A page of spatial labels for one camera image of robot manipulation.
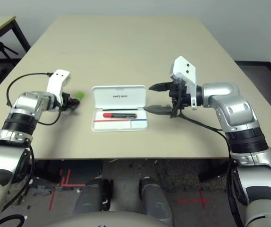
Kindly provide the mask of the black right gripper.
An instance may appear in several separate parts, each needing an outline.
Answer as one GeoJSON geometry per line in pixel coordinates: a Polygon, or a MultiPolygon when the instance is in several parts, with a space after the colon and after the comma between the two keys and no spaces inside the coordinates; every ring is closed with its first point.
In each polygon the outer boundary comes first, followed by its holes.
{"type": "Polygon", "coordinates": [[[190,86],[184,80],[178,79],[171,82],[157,83],[149,87],[149,90],[163,92],[169,90],[169,97],[172,99],[170,105],[150,105],[144,110],[155,115],[169,115],[171,118],[178,116],[178,111],[185,107],[192,106],[190,86]]]}

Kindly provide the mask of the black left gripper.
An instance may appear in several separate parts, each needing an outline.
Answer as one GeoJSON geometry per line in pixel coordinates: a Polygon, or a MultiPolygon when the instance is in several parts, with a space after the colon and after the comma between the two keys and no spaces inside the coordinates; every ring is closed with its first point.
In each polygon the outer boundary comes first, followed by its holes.
{"type": "Polygon", "coordinates": [[[62,106],[61,106],[61,113],[64,114],[69,114],[71,112],[73,112],[80,104],[79,99],[77,98],[72,98],[70,97],[70,94],[62,92],[62,106]]]}

